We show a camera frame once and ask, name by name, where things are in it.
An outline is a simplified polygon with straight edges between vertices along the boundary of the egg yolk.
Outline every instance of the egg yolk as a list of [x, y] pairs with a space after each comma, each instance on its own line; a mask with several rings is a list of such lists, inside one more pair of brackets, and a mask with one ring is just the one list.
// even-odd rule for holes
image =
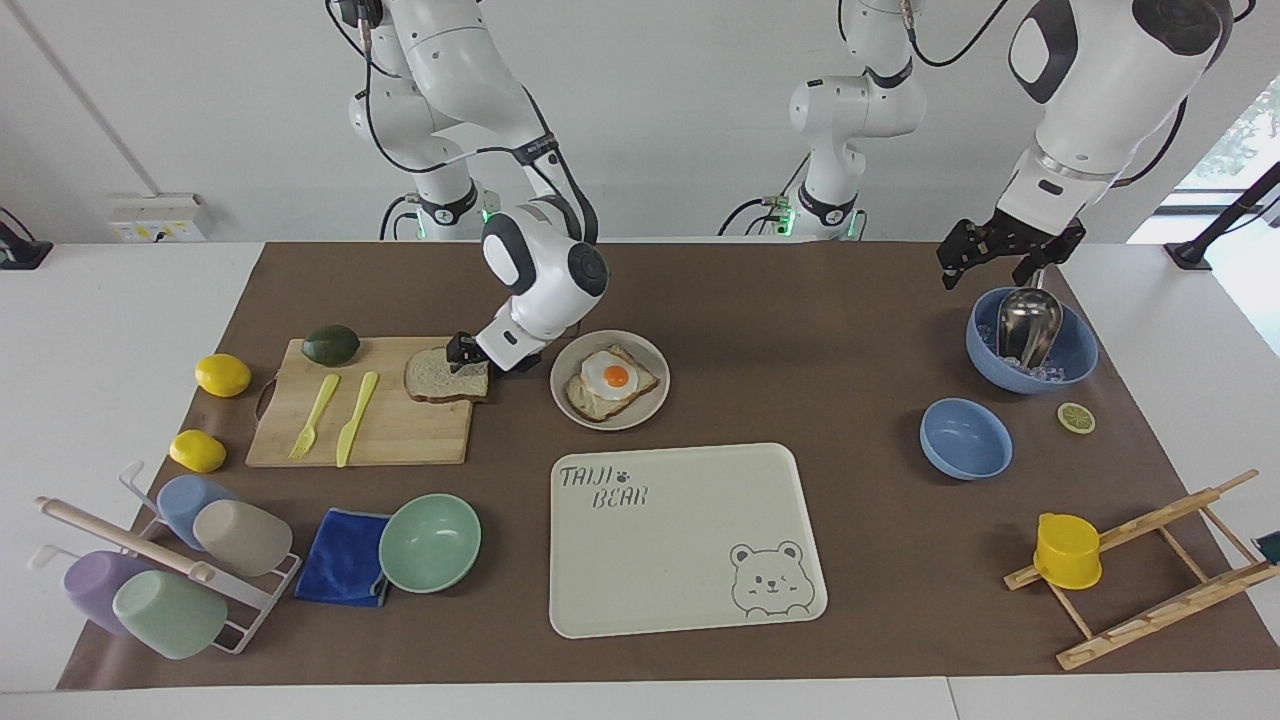
[[609, 383], [609, 387], [625, 387], [630, 379], [631, 373], [622, 365], [609, 365], [604, 369], [604, 382]]

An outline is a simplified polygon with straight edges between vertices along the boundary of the blue towel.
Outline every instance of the blue towel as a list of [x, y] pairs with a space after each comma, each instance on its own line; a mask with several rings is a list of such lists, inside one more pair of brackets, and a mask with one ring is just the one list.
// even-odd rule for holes
[[329, 509], [311, 553], [302, 566], [293, 597], [311, 602], [381, 607], [387, 578], [378, 561], [378, 542], [390, 515]]

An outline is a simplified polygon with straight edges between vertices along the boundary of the yellow cup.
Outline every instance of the yellow cup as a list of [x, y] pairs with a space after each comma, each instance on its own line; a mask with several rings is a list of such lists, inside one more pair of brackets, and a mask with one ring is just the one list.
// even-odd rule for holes
[[1050, 583], [1083, 591], [1102, 579], [1098, 530], [1075, 515], [1041, 515], [1036, 533], [1036, 570]]

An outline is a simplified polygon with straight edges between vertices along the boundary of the yellow lemon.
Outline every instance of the yellow lemon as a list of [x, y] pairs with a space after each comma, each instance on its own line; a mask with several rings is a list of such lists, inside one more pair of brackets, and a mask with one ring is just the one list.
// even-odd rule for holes
[[1098, 425], [1097, 420], [1093, 419], [1093, 413], [1075, 402], [1064, 402], [1059, 406], [1057, 421], [1078, 436], [1087, 436]]
[[212, 473], [227, 461], [227, 448], [204, 430], [183, 430], [169, 443], [169, 457], [192, 473]]
[[196, 363], [196, 383], [215, 397], [236, 397], [252, 380], [248, 365], [234, 355], [220, 352]]

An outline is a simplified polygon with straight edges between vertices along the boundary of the avocado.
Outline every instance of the avocado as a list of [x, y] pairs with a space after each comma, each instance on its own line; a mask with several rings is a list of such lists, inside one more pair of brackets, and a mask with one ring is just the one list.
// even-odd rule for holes
[[302, 355], [326, 368], [348, 363], [360, 350], [360, 336], [347, 325], [317, 328], [302, 341]]

